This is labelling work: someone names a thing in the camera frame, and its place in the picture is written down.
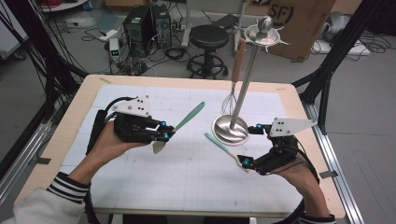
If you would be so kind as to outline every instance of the human hand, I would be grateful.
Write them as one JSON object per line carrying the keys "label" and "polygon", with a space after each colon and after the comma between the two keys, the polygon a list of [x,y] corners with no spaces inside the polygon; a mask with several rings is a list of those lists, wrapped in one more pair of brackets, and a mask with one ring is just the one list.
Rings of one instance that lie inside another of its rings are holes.
{"label": "human hand", "polygon": [[297,154],[296,160],[275,169],[272,173],[284,177],[303,196],[307,216],[330,216],[323,191],[300,154]]}
{"label": "human hand", "polygon": [[91,152],[87,155],[103,165],[112,161],[134,147],[146,146],[145,143],[125,143],[114,133],[114,122],[109,121],[99,135]]}
{"label": "human hand", "polygon": [[145,145],[147,144],[122,142],[114,133],[114,122],[110,121],[102,130],[91,152],[70,173],[69,178],[81,184],[89,184],[102,166],[133,147],[142,147]]}

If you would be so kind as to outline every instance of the person's arm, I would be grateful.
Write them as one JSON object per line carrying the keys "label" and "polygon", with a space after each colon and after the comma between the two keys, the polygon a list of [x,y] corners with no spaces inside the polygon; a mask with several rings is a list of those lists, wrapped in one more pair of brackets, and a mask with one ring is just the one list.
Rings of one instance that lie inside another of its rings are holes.
{"label": "person's arm", "polygon": [[335,223],[317,180],[300,159],[274,170],[272,173],[288,180],[304,198],[305,214],[300,219],[305,223]]}
{"label": "person's arm", "polygon": [[14,217],[2,222],[13,223],[79,223],[90,182],[109,161],[141,143],[123,143],[114,134],[114,123],[108,122],[91,153],[69,174],[59,173],[51,185],[35,191],[14,206]]}
{"label": "person's arm", "polygon": [[89,184],[98,170],[128,149],[142,147],[143,143],[124,143],[114,133],[114,122],[107,123],[92,151],[68,176],[81,184]]}

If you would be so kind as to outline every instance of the black and white striped sleeve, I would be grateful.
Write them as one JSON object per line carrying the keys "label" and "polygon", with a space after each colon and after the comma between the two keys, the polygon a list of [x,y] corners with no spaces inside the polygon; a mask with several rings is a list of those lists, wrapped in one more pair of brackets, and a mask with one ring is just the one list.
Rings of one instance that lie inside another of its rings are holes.
{"label": "black and white striped sleeve", "polygon": [[82,203],[90,185],[84,185],[59,172],[47,190],[73,203]]}
{"label": "black and white striped sleeve", "polygon": [[335,224],[335,217],[330,215],[330,217],[308,217],[306,215],[301,215],[298,219],[299,224]]}

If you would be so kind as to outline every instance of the metal whisk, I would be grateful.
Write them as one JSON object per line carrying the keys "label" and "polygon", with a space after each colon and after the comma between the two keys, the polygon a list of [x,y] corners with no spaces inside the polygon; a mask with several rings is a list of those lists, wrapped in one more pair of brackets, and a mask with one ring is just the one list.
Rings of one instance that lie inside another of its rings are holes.
{"label": "metal whisk", "polygon": [[233,113],[233,106],[236,104],[235,97],[235,85],[238,82],[239,74],[242,67],[242,61],[244,60],[246,40],[244,38],[239,39],[238,48],[236,49],[235,58],[233,60],[233,74],[231,76],[231,93],[225,98],[221,106],[222,115],[231,115]]}

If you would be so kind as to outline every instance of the stool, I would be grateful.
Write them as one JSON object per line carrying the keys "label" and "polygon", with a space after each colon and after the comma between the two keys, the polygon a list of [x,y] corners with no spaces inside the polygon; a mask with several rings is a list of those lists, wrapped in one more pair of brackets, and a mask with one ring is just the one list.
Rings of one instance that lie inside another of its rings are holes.
{"label": "stool", "polygon": [[[204,54],[198,54],[189,59],[187,69],[192,72],[190,78],[197,75],[203,78],[213,77],[213,79],[216,79],[216,75],[220,72],[224,76],[228,75],[228,68],[224,65],[223,60],[211,54],[228,43],[228,34],[225,30],[214,25],[195,26],[190,32],[190,42],[205,51]],[[197,61],[201,57],[204,57],[203,63],[202,60]]]}

